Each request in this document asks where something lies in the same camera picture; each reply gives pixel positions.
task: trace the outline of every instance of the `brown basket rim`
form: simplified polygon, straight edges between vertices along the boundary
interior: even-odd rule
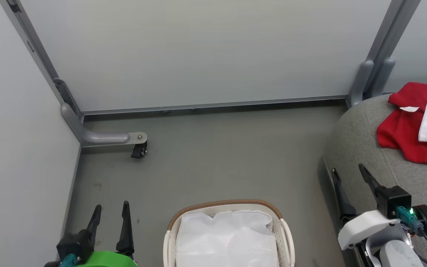
[[[178,213],[176,213],[174,215],[174,217],[172,217],[171,221],[169,222],[168,225],[168,231],[172,230],[172,227],[174,226],[174,223],[176,222],[176,220],[184,213],[189,212],[189,211],[193,211],[193,210],[198,210],[200,208],[209,208],[209,207],[214,207],[214,206],[222,206],[222,205],[232,205],[232,204],[259,204],[259,205],[263,205],[266,206],[267,208],[269,208],[270,210],[272,210],[276,216],[278,216],[279,219],[283,218],[283,215],[280,213],[280,211],[273,206],[273,204],[266,202],[266,201],[262,201],[262,200],[224,200],[224,201],[212,201],[212,202],[207,202],[207,203],[202,203],[202,204],[196,204],[196,205],[192,205],[192,206],[188,206],[186,208],[181,209],[180,211],[178,211]]]

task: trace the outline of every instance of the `white fabric liner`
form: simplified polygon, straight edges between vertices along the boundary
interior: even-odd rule
[[[176,239],[177,267],[278,267],[273,219],[261,211],[182,217]]]

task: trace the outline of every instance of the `metal frame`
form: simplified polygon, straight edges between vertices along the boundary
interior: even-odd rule
[[[63,80],[61,80],[57,74],[56,69],[54,68],[54,65],[49,59],[49,55],[47,54],[46,50],[44,49],[44,46],[42,45],[42,42],[39,39],[39,36],[37,36],[37,32],[34,29],[34,26],[32,26],[32,23],[27,16],[27,13],[24,10],[24,7],[22,7],[20,0],[6,0],[9,7],[11,8],[12,12],[14,13],[14,16],[17,19],[17,22],[19,22],[19,25],[21,25],[22,30],[25,33],[25,37],[27,37],[27,46],[28,49],[32,53],[36,53],[37,56],[40,59],[40,62],[42,63],[43,68],[47,71],[49,74],[49,78],[51,81],[55,84],[56,89],[62,99],[65,103],[70,105],[70,108],[73,109],[73,112],[77,114],[77,116],[80,118],[82,114],[80,113],[80,109],[78,108],[77,104],[73,100],[72,95],[70,94],[68,87],[64,83]]]
[[[99,133],[92,132],[83,126],[85,115],[80,112],[73,99],[66,83],[59,78],[54,65],[42,45],[36,30],[22,7],[20,0],[0,0],[3,8],[8,13],[10,20],[23,40],[27,44],[27,49],[32,52],[34,60],[39,65],[41,72],[48,81],[52,81],[51,86],[57,99],[61,102],[61,114],[65,122],[72,130],[73,134],[83,148],[94,148],[101,146],[120,146],[144,144],[148,140],[145,132],[113,132]]]
[[[420,0],[392,0],[385,18],[378,29],[366,61],[361,64],[353,85],[351,86],[347,105],[349,108],[365,98],[383,94],[383,88],[395,66],[396,59],[391,54],[411,20]]]
[[[92,132],[82,125],[67,103],[62,104],[60,111],[82,147],[144,144],[148,140],[145,132]]]

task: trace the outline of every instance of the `basket handle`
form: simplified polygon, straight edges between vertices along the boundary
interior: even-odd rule
[[[169,236],[171,231],[168,230],[164,236],[164,244],[162,245],[162,261],[164,267],[169,267]]]
[[[294,253],[293,236],[291,235],[291,230],[289,229],[289,226],[286,223],[286,221],[283,218],[281,218],[279,221],[281,221],[281,228],[283,228],[283,231],[286,233],[286,238],[287,238],[286,245],[288,247],[287,252],[288,252],[289,264],[291,265],[291,267],[294,267],[294,264],[296,262],[296,257]]]

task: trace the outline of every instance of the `caster wheel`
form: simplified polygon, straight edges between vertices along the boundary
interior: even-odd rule
[[[141,159],[148,152],[148,142],[146,141],[143,144],[137,144],[133,148],[133,152],[131,154],[132,158]]]

